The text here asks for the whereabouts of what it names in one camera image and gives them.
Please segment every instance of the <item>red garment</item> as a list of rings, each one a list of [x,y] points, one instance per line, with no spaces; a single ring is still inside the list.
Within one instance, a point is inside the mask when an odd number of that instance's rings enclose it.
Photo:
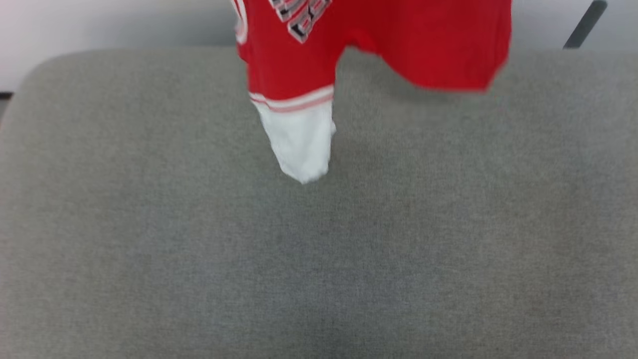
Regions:
[[[348,45],[416,85],[462,91],[488,87],[510,43],[512,0],[232,1],[249,92],[275,111],[331,100]]]

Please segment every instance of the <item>white fabric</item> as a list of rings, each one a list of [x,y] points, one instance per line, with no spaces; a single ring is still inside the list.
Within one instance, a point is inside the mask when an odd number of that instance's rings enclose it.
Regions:
[[[274,112],[253,101],[281,170],[306,184],[328,173],[332,135],[332,102],[294,112]]]

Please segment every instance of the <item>black object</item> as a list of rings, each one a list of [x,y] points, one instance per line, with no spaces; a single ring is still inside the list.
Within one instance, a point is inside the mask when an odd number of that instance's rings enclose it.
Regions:
[[[590,7],[585,12],[585,15],[582,16],[581,21],[578,25],[576,25],[572,35],[569,36],[567,43],[563,46],[563,49],[578,49],[590,34],[598,20],[600,20],[605,9],[607,9],[607,1],[595,0],[591,3]]]

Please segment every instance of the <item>gray table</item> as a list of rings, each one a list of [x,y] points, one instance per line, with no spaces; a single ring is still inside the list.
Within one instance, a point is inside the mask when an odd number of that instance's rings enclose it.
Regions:
[[[35,70],[0,128],[0,358],[638,356],[638,56],[485,95],[349,52],[330,173],[278,169],[234,49]]]

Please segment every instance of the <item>white wall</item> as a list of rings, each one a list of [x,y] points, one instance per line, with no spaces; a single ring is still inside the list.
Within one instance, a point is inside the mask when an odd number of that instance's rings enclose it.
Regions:
[[[561,48],[590,3],[514,0],[514,48]],[[609,0],[584,47],[638,50],[637,9],[638,0]],[[231,45],[234,24],[229,0],[0,0],[0,91],[16,90],[38,63],[67,52]]]
[[[229,0],[0,0],[0,91],[86,49],[234,43]]]

